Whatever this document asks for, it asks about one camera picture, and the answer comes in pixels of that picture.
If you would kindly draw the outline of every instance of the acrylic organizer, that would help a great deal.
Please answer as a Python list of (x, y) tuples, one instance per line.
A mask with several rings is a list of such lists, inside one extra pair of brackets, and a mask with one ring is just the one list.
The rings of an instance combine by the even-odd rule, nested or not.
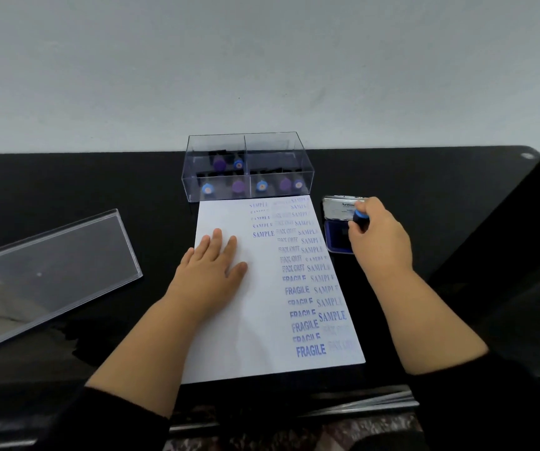
[(189, 136), (182, 171), (190, 203), (308, 195), (313, 178), (296, 132)]

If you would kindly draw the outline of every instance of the forearm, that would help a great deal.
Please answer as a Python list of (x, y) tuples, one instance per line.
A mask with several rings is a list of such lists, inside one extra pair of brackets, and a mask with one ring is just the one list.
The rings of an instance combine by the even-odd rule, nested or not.
[(175, 301), (163, 298), (151, 306), (86, 386), (169, 418), (197, 327)]
[(401, 363), (411, 375), (459, 365), (488, 351), (485, 342), (411, 269), (368, 280)]

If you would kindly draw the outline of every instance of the hand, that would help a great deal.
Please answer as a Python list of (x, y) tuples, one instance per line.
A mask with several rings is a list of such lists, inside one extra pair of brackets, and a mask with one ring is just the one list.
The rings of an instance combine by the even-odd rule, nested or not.
[(372, 284), (392, 273), (412, 270), (410, 237), (378, 198), (357, 201), (355, 207), (370, 217), (366, 232), (349, 222), (349, 241), (357, 262)]
[(162, 299), (179, 303), (197, 324), (230, 302), (247, 272), (245, 262), (229, 271), (236, 252), (235, 236), (230, 237), (222, 253), (221, 247), (222, 230), (216, 228), (213, 237), (205, 235), (197, 248), (187, 250)]

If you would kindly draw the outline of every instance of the transparent lid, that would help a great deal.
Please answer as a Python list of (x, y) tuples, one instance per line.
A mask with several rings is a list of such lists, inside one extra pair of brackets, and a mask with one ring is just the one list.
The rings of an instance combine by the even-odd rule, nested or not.
[(0, 342), (141, 277), (112, 210), (0, 248)]

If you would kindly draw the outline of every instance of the person's right hand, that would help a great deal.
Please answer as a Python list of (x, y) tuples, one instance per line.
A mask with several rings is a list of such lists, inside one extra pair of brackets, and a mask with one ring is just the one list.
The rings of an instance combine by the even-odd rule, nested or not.
[(357, 262), (372, 283), (401, 271), (412, 270), (410, 237), (379, 198), (357, 201), (355, 207), (370, 217), (365, 232), (349, 222), (349, 241)]

